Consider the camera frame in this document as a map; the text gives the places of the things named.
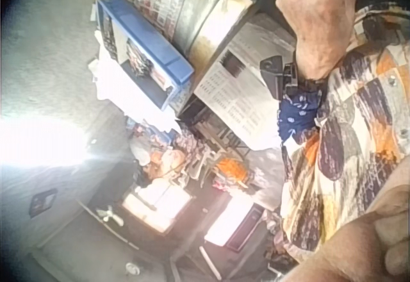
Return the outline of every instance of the blue plastic crate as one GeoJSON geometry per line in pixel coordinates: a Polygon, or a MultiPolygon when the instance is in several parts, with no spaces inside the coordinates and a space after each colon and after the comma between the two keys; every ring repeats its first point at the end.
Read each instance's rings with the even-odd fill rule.
{"type": "Polygon", "coordinates": [[[193,74],[193,67],[172,44],[150,24],[140,12],[126,0],[97,0],[97,16],[101,31],[104,31],[104,12],[112,22],[146,55],[157,69],[162,70],[173,84],[171,92],[163,91],[154,80],[143,80],[133,76],[129,62],[122,68],[133,81],[155,103],[164,110],[169,101],[177,95],[181,87],[193,74]]]}

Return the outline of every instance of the floral shirt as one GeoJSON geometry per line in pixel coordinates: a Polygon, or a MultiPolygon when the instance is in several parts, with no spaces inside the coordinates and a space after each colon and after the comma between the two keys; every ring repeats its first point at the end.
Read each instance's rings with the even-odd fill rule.
{"type": "Polygon", "coordinates": [[[364,214],[410,154],[409,40],[410,6],[368,6],[324,89],[281,102],[281,215],[296,260],[364,214]]]}

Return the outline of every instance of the white paper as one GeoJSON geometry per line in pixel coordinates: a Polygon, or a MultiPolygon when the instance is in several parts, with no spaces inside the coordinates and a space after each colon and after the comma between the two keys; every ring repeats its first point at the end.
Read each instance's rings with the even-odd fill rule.
{"type": "Polygon", "coordinates": [[[92,4],[91,6],[91,15],[90,15],[90,21],[95,21],[96,18],[96,12],[95,12],[95,3],[92,4]]]}
{"type": "Polygon", "coordinates": [[[259,63],[275,55],[283,56],[284,63],[290,62],[294,44],[289,34],[286,40],[276,34],[284,30],[267,15],[257,18],[258,24],[244,25],[194,91],[254,151],[278,148],[281,143],[277,132],[279,101],[265,86],[259,63]],[[236,77],[221,63],[227,51],[245,65],[236,77]]]}

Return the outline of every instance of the gray wall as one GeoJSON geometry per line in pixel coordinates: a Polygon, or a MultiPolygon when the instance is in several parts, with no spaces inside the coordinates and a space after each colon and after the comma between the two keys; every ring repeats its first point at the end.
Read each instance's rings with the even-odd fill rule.
{"type": "Polygon", "coordinates": [[[166,281],[154,258],[121,242],[87,212],[83,212],[42,248],[43,255],[73,281],[166,281]],[[126,263],[141,274],[126,276],[126,263]]]}
{"type": "Polygon", "coordinates": [[[92,197],[127,147],[122,112],[96,99],[87,62],[97,53],[94,0],[15,0],[2,19],[1,108],[4,120],[47,116],[73,123],[90,140],[93,159],[73,168],[2,165],[2,249],[25,253],[92,197]],[[30,219],[33,195],[58,189],[53,207],[30,219]]]}

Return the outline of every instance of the fabric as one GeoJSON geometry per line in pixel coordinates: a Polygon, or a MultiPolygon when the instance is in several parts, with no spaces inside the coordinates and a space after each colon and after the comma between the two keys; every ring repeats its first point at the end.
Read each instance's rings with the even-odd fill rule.
{"type": "Polygon", "coordinates": [[[147,168],[148,178],[177,179],[186,166],[186,156],[180,150],[167,149],[165,152],[154,151],[151,153],[151,163],[147,168]]]}
{"type": "Polygon", "coordinates": [[[248,176],[248,170],[242,162],[232,158],[223,158],[217,165],[224,176],[234,181],[244,182],[248,176]]]}
{"type": "Polygon", "coordinates": [[[286,234],[280,228],[281,218],[279,212],[279,208],[273,212],[264,212],[264,215],[266,215],[266,224],[270,232],[265,258],[269,260],[271,267],[285,274],[297,266],[297,262],[288,254],[284,247],[286,234]]]}
{"type": "Polygon", "coordinates": [[[196,155],[202,156],[205,151],[204,142],[197,138],[182,122],[180,122],[180,126],[181,134],[175,136],[172,146],[183,151],[189,160],[196,155]]]}
{"type": "Polygon", "coordinates": [[[316,118],[300,114],[302,101],[281,104],[282,227],[296,260],[364,214],[410,154],[409,39],[409,7],[382,3],[358,11],[346,57],[306,106],[314,112],[321,100],[316,118]]]}

